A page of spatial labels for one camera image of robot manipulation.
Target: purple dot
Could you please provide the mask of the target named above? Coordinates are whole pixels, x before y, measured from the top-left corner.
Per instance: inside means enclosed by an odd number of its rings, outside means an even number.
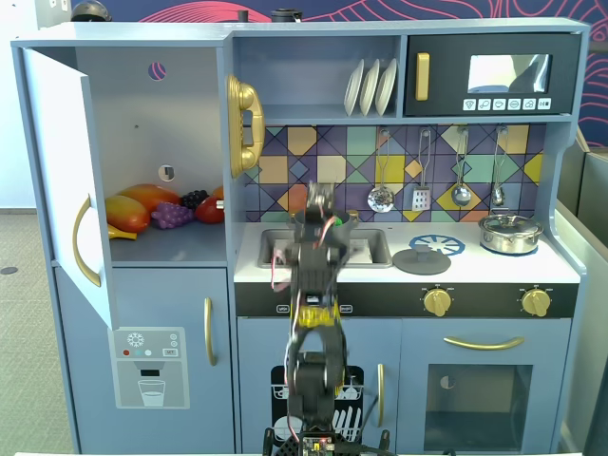
[[[150,76],[153,81],[162,81],[166,74],[166,69],[161,62],[153,62],[148,67],[148,76]]]

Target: black stove panel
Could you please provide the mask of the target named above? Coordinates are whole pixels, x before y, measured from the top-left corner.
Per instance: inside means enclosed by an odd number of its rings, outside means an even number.
[[[275,293],[266,282],[238,282],[237,316],[289,316],[289,289]],[[523,309],[523,294],[544,290],[551,304],[544,318],[572,318],[578,283],[338,283],[338,305],[345,317],[434,317],[425,294],[440,288],[449,293],[447,317],[538,318]]]

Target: gray carpet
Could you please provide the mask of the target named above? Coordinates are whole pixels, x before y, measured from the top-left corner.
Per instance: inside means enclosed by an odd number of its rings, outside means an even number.
[[[0,215],[0,456],[73,452],[36,216]]]

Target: cup icon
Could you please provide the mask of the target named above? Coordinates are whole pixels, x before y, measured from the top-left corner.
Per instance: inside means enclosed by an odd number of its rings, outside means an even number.
[[[137,382],[144,407],[162,407],[164,403],[163,380],[140,380]]]

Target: toy fruit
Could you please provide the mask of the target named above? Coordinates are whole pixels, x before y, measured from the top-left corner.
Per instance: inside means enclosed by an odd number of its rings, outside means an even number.
[[[181,205],[194,211],[208,196],[204,190],[195,190],[181,197]]]
[[[126,231],[121,231],[115,226],[107,225],[107,235],[110,239],[113,238],[125,238],[125,239],[137,239],[137,233],[127,233]]]
[[[152,219],[158,222],[159,228],[166,230],[167,228],[177,228],[192,221],[194,213],[187,207],[162,202],[159,204],[157,211],[152,213]]]
[[[127,233],[141,233],[150,224],[150,214],[132,198],[115,195],[105,199],[107,223]]]
[[[119,195],[139,201],[149,213],[156,211],[160,202],[180,204],[180,196],[177,193],[153,183],[133,185],[132,187],[125,188]]]
[[[218,197],[220,200],[224,199],[224,186],[220,185],[218,188],[216,188],[213,193],[211,194],[214,197]]]
[[[197,219],[203,223],[222,223],[224,221],[224,211],[218,209],[218,201],[218,197],[209,197],[203,201],[195,212]]]

